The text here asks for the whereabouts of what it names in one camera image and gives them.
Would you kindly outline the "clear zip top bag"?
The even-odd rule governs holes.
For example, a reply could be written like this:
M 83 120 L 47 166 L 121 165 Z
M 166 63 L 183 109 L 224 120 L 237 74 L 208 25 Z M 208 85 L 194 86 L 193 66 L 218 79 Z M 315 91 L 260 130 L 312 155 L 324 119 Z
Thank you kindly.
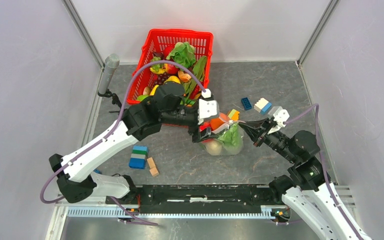
M 239 121 L 220 113 L 218 118 L 204 122 L 200 131 L 211 130 L 210 139 L 203 140 L 201 145 L 212 156 L 233 156 L 241 152 L 244 146 L 244 130 Z

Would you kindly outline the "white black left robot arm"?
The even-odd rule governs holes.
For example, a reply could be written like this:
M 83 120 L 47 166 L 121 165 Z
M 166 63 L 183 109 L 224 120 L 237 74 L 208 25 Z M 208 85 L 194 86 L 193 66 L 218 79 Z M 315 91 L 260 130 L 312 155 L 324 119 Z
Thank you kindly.
M 209 89 L 192 106 L 185 105 L 183 96 L 180 84 L 165 83 L 154 95 L 124 109 L 107 130 L 80 149 L 65 156 L 52 155 L 49 163 L 62 197 L 69 203 L 91 196 L 133 203 L 137 190 L 129 176 L 102 175 L 94 170 L 121 150 L 158 133 L 163 124 L 188 127 L 194 143 L 209 139 L 210 131 L 201 131 L 200 126 L 219 115 L 218 102 Z

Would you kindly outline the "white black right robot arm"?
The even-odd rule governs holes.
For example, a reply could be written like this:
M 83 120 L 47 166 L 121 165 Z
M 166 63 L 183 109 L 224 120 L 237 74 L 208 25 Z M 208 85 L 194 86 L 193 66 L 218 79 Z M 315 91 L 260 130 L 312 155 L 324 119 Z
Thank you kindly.
M 269 183 L 269 199 L 285 204 L 313 230 L 321 240 L 369 240 L 340 199 L 325 164 L 317 159 L 320 152 L 315 134 L 300 130 L 293 137 L 281 131 L 274 118 L 241 122 L 239 126 L 255 147 L 265 144 L 292 166 L 288 175 Z

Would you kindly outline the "white radish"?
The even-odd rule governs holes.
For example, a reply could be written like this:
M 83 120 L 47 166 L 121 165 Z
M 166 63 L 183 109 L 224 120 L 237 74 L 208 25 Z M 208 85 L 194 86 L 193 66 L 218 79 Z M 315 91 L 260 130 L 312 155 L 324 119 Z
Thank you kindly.
M 223 150 L 223 145 L 214 139 L 204 143 L 206 151 L 212 156 L 220 156 Z

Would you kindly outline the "orange fruit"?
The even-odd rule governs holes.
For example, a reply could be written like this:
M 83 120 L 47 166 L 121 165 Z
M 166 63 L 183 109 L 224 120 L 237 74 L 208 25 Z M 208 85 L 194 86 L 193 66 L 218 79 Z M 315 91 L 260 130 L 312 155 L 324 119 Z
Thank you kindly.
M 209 121 L 210 128 L 212 131 L 215 131 L 218 129 L 221 125 L 225 124 L 226 122 L 230 121 L 231 119 L 224 113 L 220 113 L 219 117 L 213 118 Z

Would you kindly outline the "green romaine lettuce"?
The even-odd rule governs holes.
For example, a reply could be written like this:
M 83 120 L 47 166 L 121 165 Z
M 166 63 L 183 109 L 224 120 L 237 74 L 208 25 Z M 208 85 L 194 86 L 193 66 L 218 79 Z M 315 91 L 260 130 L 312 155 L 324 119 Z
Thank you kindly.
M 217 135 L 216 140 L 222 144 L 222 156 L 233 156 L 244 147 L 244 131 L 238 123 L 233 123 Z

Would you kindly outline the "red tomato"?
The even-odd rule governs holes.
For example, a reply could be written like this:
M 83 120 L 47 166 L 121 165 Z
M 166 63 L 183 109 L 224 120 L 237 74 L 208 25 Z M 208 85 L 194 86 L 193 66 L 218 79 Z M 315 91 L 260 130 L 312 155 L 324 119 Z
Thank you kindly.
M 207 128 L 211 129 L 211 123 L 209 121 L 207 122 L 203 122 L 200 126 L 199 126 L 199 131 L 204 131 L 206 130 Z

